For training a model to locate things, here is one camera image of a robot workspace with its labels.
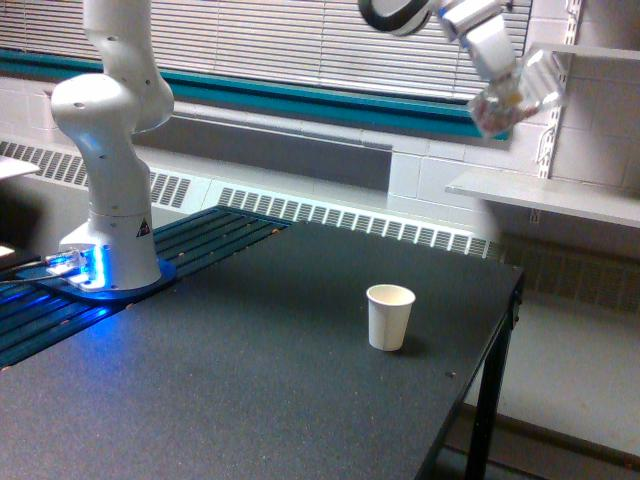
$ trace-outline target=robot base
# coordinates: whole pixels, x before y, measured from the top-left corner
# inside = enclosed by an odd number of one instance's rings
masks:
[[[133,290],[110,290],[102,292],[86,292],[74,287],[62,278],[52,278],[35,282],[47,290],[54,291],[60,295],[80,300],[92,304],[106,305],[110,303],[135,303],[150,297],[154,293],[163,290],[176,280],[176,267],[166,260],[158,259],[160,268],[160,279],[146,287]],[[16,276],[21,279],[37,278],[46,276],[49,273],[45,267],[32,268],[18,273]]]

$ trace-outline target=white paper cup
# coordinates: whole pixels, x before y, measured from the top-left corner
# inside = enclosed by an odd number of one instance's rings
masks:
[[[399,350],[407,331],[415,294],[398,285],[374,285],[369,299],[369,344],[379,350]]]

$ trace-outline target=wall shelf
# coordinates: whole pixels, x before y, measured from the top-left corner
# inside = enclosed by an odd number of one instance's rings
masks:
[[[640,194],[500,170],[466,171],[446,191],[492,202],[640,228]]]
[[[0,155],[0,180],[20,175],[28,175],[29,173],[35,173],[38,170],[40,169],[37,166],[29,162],[23,162],[22,160],[15,160],[13,158]]]
[[[560,43],[534,43],[533,48],[550,50],[552,52],[577,55],[586,58],[601,58],[607,60],[622,60],[640,62],[640,51],[621,50],[617,48],[588,47],[584,45],[563,45]]]

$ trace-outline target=window blind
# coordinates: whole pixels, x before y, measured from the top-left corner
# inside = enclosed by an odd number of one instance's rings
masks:
[[[522,55],[532,0],[512,0]],[[154,0],[160,67],[340,90],[469,99],[484,87],[469,56],[431,20],[397,38],[360,17],[357,0]],[[3,0],[0,47],[97,59],[82,0]]]

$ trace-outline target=teal window frame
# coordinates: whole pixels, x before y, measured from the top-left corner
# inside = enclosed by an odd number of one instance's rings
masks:
[[[0,49],[0,73],[61,81],[102,72],[91,60]],[[304,115],[322,121],[369,125],[441,135],[481,137],[466,105],[247,80],[194,72],[161,70],[174,95],[235,108]],[[508,134],[496,137],[506,140]]]

